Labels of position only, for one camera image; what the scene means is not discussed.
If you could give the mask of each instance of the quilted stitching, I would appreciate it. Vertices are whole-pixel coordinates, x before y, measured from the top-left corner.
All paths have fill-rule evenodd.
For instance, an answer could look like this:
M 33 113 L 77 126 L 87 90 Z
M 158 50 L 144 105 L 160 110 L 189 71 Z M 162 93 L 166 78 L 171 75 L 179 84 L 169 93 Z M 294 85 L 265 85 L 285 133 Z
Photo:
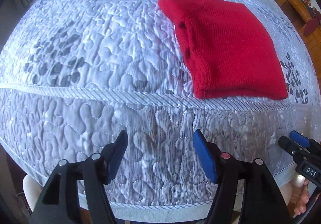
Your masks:
M 272 173 L 282 170 L 291 158 L 280 152 L 277 138 L 293 129 L 310 137 L 320 131 L 320 92 L 312 62 L 275 2 L 230 1 L 246 4 L 263 23 L 284 64 L 285 78 L 297 68 L 300 74 L 288 77 L 300 80 L 309 102 L 306 96 L 289 94 L 282 103 L 234 97 L 219 100 L 235 101 L 234 106 L 220 108 L 208 102 L 199 108 L 112 98 L 70 99 L 62 91 L 50 94 L 48 89 L 55 86 L 71 92 L 82 88 L 84 93 L 90 89 L 114 91 L 114 95 L 141 92 L 154 94 L 159 102 L 169 96 L 185 104 L 195 101 L 174 27 L 158 9 L 157 0 L 38 0 L 0 55 L 0 87 L 17 85 L 15 90 L 0 90 L 0 142 L 44 184 L 60 159 L 84 160 L 126 129 L 129 145 L 106 192 L 112 202 L 133 205 L 213 199 L 216 187 L 205 178 L 193 149 L 195 129 L 238 159 L 261 157 Z M 285 67 L 288 55 L 294 68 Z M 36 89 L 46 94 L 36 94 Z M 298 100 L 308 104 L 297 104 Z M 251 110 L 248 103 L 270 103 L 276 108 Z M 81 183 L 79 192 L 84 192 Z

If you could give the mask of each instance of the white fabric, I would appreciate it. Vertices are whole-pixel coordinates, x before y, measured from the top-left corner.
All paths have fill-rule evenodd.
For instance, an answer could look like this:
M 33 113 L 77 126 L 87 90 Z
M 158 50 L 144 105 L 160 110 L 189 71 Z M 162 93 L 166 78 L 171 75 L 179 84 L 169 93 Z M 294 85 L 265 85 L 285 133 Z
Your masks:
M 269 32 L 287 99 L 196 99 L 157 0 L 38 0 L 0 55 L 1 144 L 43 185 L 60 159 L 84 160 L 126 129 L 124 160 L 106 187 L 112 207 L 161 212 L 159 219 L 167 210 L 172 221 L 204 218 L 216 191 L 193 149 L 196 129 L 238 159 L 262 158 L 286 183 L 281 173 L 292 158 L 277 139 L 294 129 L 319 137 L 317 78 L 273 0 L 230 1 L 244 3 Z

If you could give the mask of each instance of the wooden shelf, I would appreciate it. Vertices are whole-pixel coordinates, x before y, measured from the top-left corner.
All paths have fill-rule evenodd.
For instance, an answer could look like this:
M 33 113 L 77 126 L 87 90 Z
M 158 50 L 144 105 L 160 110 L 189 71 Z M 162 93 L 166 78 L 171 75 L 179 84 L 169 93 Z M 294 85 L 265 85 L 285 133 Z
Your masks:
M 298 31 L 310 54 L 317 74 L 319 87 L 321 86 L 321 28 L 318 26 L 313 33 L 304 35 L 306 23 L 312 19 L 309 11 L 301 0 L 275 0 L 294 28 Z

